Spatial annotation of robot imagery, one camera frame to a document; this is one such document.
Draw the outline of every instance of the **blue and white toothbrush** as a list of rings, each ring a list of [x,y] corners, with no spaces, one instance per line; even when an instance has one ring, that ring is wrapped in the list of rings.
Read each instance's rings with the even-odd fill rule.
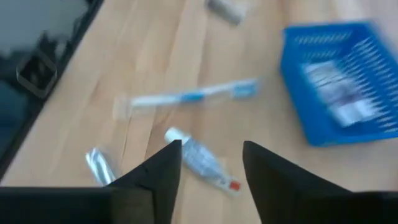
[[[113,118],[126,120],[131,117],[134,109],[197,103],[204,101],[209,96],[222,93],[229,93],[232,99],[249,98],[257,95],[259,89],[258,83],[258,78],[250,78],[177,94],[139,96],[136,98],[120,96],[114,102]]]

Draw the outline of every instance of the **wooden table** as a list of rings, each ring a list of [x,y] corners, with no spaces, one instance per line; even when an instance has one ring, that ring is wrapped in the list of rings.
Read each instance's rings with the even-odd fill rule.
[[[183,169],[175,223],[259,223],[245,182],[244,140],[350,190],[398,189],[398,140],[310,147],[279,74],[287,24],[373,17],[398,43],[398,1],[247,2],[247,18],[233,27],[209,13],[203,0],[105,0],[1,184],[95,186],[84,157],[93,146],[106,146],[121,175],[163,148],[165,131],[176,126],[212,149],[243,181],[243,193],[228,198]],[[111,116],[120,93],[189,90],[248,77],[264,79],[251,100],[158,108],[122,123]]]

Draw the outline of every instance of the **plastic basket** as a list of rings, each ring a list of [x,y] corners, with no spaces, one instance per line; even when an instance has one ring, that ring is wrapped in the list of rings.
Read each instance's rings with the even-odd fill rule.
[[[330,146],[398,136],[398,64],[368,23],[294,26],[285,30],[282,76],[310,144]],[[302,70],[303,63],[334,60],[379,113],[340,126]]]

